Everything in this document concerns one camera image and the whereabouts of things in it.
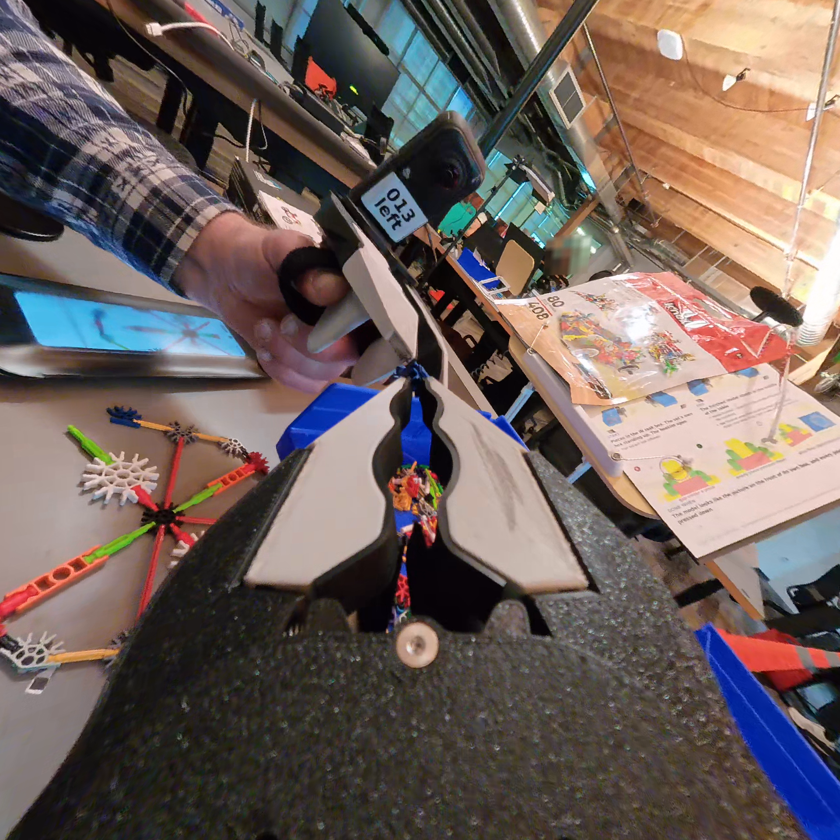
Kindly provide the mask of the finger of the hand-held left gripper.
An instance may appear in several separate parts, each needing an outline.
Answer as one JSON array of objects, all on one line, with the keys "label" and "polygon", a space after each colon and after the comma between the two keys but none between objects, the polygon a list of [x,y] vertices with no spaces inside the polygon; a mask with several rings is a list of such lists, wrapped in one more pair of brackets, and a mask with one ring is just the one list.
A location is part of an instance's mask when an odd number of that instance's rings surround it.
[{"label": "finger of the hand-held left gripper", "polygon": [[358,247],[343,262],[343,274],[381,337],[401,361],[417,358],[418,312],[393,276],[383,254],[359,226],[350,231]]},{"label": "finger of the hand-held left gripper", "polygon": [[448,343],[419,292],[416,289],[407,289],[406,296],[418,317],[416,360],[429,376],[448,389]]}]

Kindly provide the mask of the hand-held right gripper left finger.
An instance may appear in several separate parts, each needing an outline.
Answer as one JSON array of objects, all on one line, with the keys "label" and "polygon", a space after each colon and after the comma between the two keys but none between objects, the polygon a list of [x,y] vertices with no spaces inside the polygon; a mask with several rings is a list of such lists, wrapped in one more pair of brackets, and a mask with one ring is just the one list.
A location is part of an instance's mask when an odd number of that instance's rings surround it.
[{"label": "hand-held right gripper left finger", "polygon": [[403,463],[410,381],[399,379],[323,432],[270,522],[244,577],[276,589],[350,589],[340,574],[362,564],[363,585],[390,580],[396,536],[389,482]]}]

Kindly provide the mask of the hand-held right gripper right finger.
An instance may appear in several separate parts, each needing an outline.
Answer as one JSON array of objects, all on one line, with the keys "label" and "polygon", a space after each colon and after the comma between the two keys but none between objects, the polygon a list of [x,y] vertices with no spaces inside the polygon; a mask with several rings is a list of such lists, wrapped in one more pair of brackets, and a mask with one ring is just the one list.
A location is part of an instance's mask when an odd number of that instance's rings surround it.
[{"label": "hand-held right gripper right finger", "polygon": [[418,385],[429,466],[444,483],[437,535],[456,557],[525,595],[582,592],[589,580],[525,447],[436,379]]}]

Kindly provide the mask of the pile of colourful toy pieces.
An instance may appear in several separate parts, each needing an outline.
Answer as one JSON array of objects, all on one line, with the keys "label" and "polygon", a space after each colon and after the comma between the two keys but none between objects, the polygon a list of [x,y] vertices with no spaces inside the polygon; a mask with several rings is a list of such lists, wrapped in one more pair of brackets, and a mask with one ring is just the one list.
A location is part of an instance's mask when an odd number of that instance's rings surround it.
[{"label": "pile of colourful toy pieces", "polygon": [[414,461],[402,465],[388,485],[392,494],[400,565],[392,600],[392,611],[386,632],[393,634],[412,617],[410,584],[407,573],[409,543],[415,533],[423,536],[430,548],[437,537],[438,502],[443,486],[427,466]]}]

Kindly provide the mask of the colourful toy wheel model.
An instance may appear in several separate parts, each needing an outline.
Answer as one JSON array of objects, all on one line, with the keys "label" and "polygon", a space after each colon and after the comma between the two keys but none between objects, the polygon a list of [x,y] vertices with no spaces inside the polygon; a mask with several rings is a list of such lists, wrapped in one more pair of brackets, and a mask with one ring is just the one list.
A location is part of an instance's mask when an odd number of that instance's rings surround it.
[{"label": "colourful toy wheel model", "polygon": [[[112,557],[150,535],[153,539],[150,563],[143,579],[136,614],[137,618],[142,617],[151,601],[164,541],[172,539],[174,542],[170,553],[170,569],[173,570],[196,546],[206,529],[216,522],[215,518],[195,516],[192,511],[246,480],[261,478],[269,472],[267,459],[260,452],[246,447],[236,437],[205,434],[191,424],[153,423],[128,406],[111,406],[107,409],[107,414],[111,424],[147,429],[163,435],[171,443],[173,450],[163,497],[160,500],[153,499],[153,493],[159,485],[160,472],[150,465],[147,458],[137,454],[131,458],[125,453],[117,455],[100,446],[79,427],[72,424],[67,426],[66,433],[88,457],[86,468],[81,474],[80,489],[89,493],[94,501],[107,504],[111,500],[117,500],[120,505],[130,503],[138,507],[141,514],[140,525],[132,531],[78,553],[52,570],[3,595],[1,661],[2,667],[16,676],[33,678],[40,670],[53,665],[57,665],[58,668],[63,665],[87,663],[110,666],[121,653],[128,632],[116,636],[107,647],[70,651],[65,649],[55,634],[43,633],[37,638],[33,634],[21,637],[9,632],[7,622],[31,611],[75,583],[85,580],[99,571]],[[226,457],[235,460],[236,466],[211,479],[197,493],[179,503],[173,496],[183,454],[187,446],[196,442],[217,446]]]}]

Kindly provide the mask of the person's left forearm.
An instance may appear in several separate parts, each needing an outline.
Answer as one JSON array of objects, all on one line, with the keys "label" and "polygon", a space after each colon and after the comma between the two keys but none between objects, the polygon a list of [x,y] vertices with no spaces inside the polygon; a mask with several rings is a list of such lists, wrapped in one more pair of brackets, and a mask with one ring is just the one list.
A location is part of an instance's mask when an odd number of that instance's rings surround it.
[{"label": "person's left forearm", "polygon": [[39,30],[1,8],[2,188],[173,291],[242,280],[249,226]]}]

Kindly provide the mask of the person's left hand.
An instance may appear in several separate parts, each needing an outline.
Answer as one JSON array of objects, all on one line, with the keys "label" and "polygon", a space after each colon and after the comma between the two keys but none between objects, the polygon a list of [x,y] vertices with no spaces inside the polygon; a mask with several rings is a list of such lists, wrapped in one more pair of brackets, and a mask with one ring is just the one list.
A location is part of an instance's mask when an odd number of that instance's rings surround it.
[{"label": "person's left hand", "polygon": [[359,353],[350,334],[319,353],[309,352],[311,328],[291,313],[281,295],[281,263],[291,251],[313,245],[304,234],[261,227],[226,212],[203,228],[173,279],[188,298],[247,342],[275,382],[317,393],[345,375]]}]

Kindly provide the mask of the small blue bin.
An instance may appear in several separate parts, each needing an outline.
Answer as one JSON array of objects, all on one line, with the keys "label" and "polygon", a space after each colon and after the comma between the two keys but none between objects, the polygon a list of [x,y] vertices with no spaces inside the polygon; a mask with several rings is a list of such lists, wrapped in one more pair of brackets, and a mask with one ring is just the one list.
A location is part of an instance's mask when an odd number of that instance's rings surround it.
[{"label": "small blue bin", "polygon": [[464,248],[457,258],[461,268],[479,285],[489,290],[501,288],[501,281],[498,279],[494,269],[489,268],[469,248]]}]

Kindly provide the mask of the tan chair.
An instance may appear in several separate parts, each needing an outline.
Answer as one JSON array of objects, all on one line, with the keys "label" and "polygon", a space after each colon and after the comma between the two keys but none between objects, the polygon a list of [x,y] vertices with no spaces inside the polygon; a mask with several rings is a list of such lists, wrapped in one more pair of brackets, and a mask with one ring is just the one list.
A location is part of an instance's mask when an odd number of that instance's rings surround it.
[{"label": "tan chair", "polygon": [[519,296],[535,267],[535,259],[515,240],[507,241],[497,263],[497,278],[512,297]]}]

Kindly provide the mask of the black pole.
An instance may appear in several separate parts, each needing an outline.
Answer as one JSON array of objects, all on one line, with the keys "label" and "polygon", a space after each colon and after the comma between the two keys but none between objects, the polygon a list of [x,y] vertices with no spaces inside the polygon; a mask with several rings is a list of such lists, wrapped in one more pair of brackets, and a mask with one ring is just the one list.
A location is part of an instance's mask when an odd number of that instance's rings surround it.
[{"label": "black pole", "polygon": [[481,135],[478,143],[483,155],[488,155],[510,129],[520,111],[552,69],[563,48],[568,45],[596,4],[596,1],[573,1],[550,37],[531,60],[519,83],[505,100],[504,107],[493,117]]}]

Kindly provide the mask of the black monitor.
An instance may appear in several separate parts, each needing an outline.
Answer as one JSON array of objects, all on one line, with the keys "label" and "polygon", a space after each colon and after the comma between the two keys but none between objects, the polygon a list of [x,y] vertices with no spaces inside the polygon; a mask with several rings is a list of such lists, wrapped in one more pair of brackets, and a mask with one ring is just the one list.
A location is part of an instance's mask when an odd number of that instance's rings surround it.
[{"label": "black monitor", "polygon": [[365,117],[382,110],[399,71],[372,37],[371,28],[341,1],[319,1],[303,36],[297,39],[291,75],[305,83],[311,60],[336,82],[335,97]]}]

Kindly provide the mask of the long wooden desk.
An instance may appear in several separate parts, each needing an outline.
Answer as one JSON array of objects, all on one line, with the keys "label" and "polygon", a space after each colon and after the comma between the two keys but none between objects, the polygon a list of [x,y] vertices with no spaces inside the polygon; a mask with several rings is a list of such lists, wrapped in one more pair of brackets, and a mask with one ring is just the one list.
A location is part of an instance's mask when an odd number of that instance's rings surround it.
[{"label": "long wooden desk", "polygon": [[316,120],[265,72],[226,45],[176,2],[99,1],[132,35],[149,40],[230,102],[248,111],[262,106],[266,128],[346,186],[355,186],[374,165],[337,133]]}]

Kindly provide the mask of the smartphone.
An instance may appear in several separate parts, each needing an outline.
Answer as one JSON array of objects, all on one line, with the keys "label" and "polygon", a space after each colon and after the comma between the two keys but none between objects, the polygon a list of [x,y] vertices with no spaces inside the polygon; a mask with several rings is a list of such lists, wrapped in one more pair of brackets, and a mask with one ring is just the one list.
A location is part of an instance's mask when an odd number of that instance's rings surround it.
[{"label": "smartphone", "polygon": [[2,274],[1,373],[59,377],[261,379],[245,342],[178,302]]}]

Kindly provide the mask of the black round knob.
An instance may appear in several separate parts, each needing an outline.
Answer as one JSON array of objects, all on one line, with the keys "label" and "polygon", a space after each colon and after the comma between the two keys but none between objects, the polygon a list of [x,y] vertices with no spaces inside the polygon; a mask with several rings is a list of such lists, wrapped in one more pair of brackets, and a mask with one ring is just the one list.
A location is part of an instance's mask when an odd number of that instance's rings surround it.
[{"label": "black round knob", "polygon": [[771,289],[753,287],[749,291],[749,297],[759,310],[752,321],[761,322],[771,319],[794,329],[802,325],[803,317],[797,308]]}]

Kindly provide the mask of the metal ventilation duct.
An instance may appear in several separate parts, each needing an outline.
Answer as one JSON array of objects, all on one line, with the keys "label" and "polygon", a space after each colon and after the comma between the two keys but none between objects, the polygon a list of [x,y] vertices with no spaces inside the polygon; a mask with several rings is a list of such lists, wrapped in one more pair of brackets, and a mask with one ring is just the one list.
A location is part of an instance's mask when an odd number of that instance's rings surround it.
[{"label": "metal ventilation duct", "polygon": [[[573,2],[551,35],[547,35],[537,4],[531,1],[490,1],[490,7],[517,57],[530,67],[550,38],[560,39],[560,51],[571,42],[592,11],[595,2]],[[581,86],[568,61],[557,57],[546,69],[537,94],[561,139],[570,147],[583,180],[612,219],[621,221],[616,188],[606,172],[592,133],[585,127],[586,107]]]}]

